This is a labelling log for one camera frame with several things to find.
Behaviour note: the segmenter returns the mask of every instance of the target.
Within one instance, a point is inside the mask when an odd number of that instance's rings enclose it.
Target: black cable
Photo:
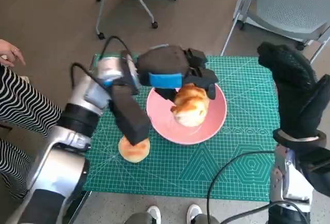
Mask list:
[[[126,50],[128,51],[128,53],[129,53],[130,56],[132,57],[132,53],[130,52],[130,50],[129,50],[129,48],[127,47],[127,45],[125,44],[125,42],[124,42],[122,39],[120,39],[119,37],[117,37],[117,36],[111,36],[111,37],[109,37],[109,38],[107,39],[107,41],[106,41],[105,44],[104,44],[104,47],[103,47],[102,52],[101,52],[101,55],[100,55],[100,60],[102,60],[102,58],[103,58],[103,56],[104,56],[104,53],[105,53],[105,51],[106,51],[106,49],[107,49],[109,43],[110,43],[113,39],[116,39],[116,40],[120,41],[120,43],[126,48]]]
[[[109,89],[107,89],[107,87],[105,85],[103,85],[103,83],[98,78],[96,78],[92,73],[90,73],[82,64],[77,63],[77,62],[73,63],[70,67],[70,79],[71,79],[72,89],[75,87],[75,83],[74,83],[74,68],[75,67],[82,69],[85,74],[87,74],[89,77],[91,77],[91,79],[94,80],[99,86],[101,86],[103,90],[105,90],[107,93],[109,93]]]
[[[209,189],[208,189],[208,192],[207,192],[207,200],[206,200],[206,211],[207,211],[207,222],[208,224],[211,224],[211,215],[210,215],[210,197],[211,197],[211,192],[213,190],[213,187],[218,179],[218,177],[220,176],[220,174],[224,171],[224,169],[226,169],[232,162],[234,162],[235,160],[237,160],[238,158],[241,158],[241,157],[244,157],[244,156],[247,156],[247,155],[252,155],[252,154],[274,154],[274,151],[253,151],[253,152],[247,152],[247,153],[242,153],[238,156],[236,156],[235,158],[232,158],[226,165],[224,165],[217,173],[217,175],[215,176],[215,178],[213,179]],[[298,208],[297,205],[295,205],[294,203],[291,203],[289,201],[275,201],[275,202],[272,202],[270,204],[267,204],[265,206],[262,206],[262,207],[259,207],[257,209],[254,209],[254,210],[250,210],[250,211],[247,211],[247,212],[244,212],[244,213],[241,213],[241,214],[238,214],[238,215],[234,215],[228,219],[225,219],[223,222],[221,222],[220,224],[227,224],[233,220],[236,220],[236,219],[239,219],[239,218],[242,218],[242,217],[245,217],[245,216],[248,216],[248,215],[252,215],[252,214],[255,214],[255,213],[258,213],[260,211],[263,211],[263,210],[266,210],[266,209],[269,209],[270,207],[273,207],[275,205],[278,205],[278,204],[287,204],[287,205],[290,205],[292,207],[294,207],[300,214],[302,220],[304,220],[304,222],[306,224],[308,224],[308,221],[306,219],[306,216],[303,214],[303,212]]]
[[[267,210],[275,205],[278,205],[278,204],[286,204],[286,205],[290,205],[292,207],[294,207],[300,214],[300,217],[301,219],[305,222],[305,224],[309,224],[308,223],[308,220],[306,219],[306,216],[304,215],[304,213],[300,210],[300,208],[295,205],[294,203],[292,202],[289,202],[289,201],[275,201],[275,202],[272,202],[272,203],[269,203],[265,206],[262,206],[262,207],[259,207],[257,209],[254,209],[254,210],[250,210],[250,211],[246,211],[244,213],[241,213],[241,214],[238,214],[238,215],[234,215],[232,217],[229,217],[227,219],[225,219],[223,222],[221,222],[220,224],[227,224],[233,220],[237,220],[239,218],[242,218],[242,217],[245,217],[245,216],[248,216],[248,215],[253,215],[255,213],[258,213],[260,211],[264,211],[264,210]]]

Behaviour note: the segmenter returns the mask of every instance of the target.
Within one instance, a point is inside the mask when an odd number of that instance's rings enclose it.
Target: person's hand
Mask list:
[[[310,62],[285,45],[264,42],[258,54],[259,64],[272,71],[276,83],[281,130],[296,139],[317,136],[330,100],[330,76],[317,81]]]
[[[6,66],[14,67],[16,59],[25,65],[24,57],[21,51],[9,42],[0,39],[0,63]]]

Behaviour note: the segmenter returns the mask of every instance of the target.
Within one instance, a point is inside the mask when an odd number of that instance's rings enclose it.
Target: bread roll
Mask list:
[[[150,152],[150,141],[145,139],[133,146],[127,138],[123,136],[118,144],[119,153],[129,162],[137,163],[144,160]]]
[[[210,100],[206,91],[194,84],[186,84],[175,96],[171,112],[175,120],[186,126],[195,127],[204,122]]]

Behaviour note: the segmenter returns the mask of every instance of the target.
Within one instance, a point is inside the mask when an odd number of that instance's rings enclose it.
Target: floor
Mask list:
[[[232,23],[236,0],[145,0],[159,24],[150,28],[150,21],[136,0],[107,0],[100,30],[106,35],[119,35],[132,51],[142,52],[157,44],[172,43],[193,47],[206,54],[219,54]],[[103,42],[97,39],[94,24],[98,11],[95,0],[0,0],[0,37],[18,46],[24,53],[26,66],[15,71],[30,77],[33,85],[61,107],[70,95],[69,66],[74,61],[89,65]],[[227,55],[255,56],[262,41],[289,44],[289,39],[249,25],[245,31],[234,31]],[[306,48],[310,57],[317,48]],[[118,44],[113,51],[120,49]],[[317,74],[330,73],[327,47],[315,62]],[[328,135],[330,107],[320,125]],[[34,155],[42,138],[15,129],[7,139]],[[11,200],[0,181],[0,223],[18,204]],[[93,193],[77,218],[78,223],[123,223],[133,212],[144,211],[157,204],[163,223],[185,223],[190,203],[205,210],[205,200]],[[218,220],[252,209],[263,203],[244,201],[211,201],[211,212]],[[330,201],[315,194],[313,223],[326,223],[330,218]],[[267,212],[234,223],[264,223]]]

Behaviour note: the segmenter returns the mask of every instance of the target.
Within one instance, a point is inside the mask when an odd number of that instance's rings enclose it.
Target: shoe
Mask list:
[[[197,215],[202,214],[202,209],[197,204],[192,204],[188,208],[187,211],[187,224],[191,223],[191,220],[193,220]]]
[[[160,210],[157,206],[151,206],[147,212],[156,220],[157,224],[161,224]]]

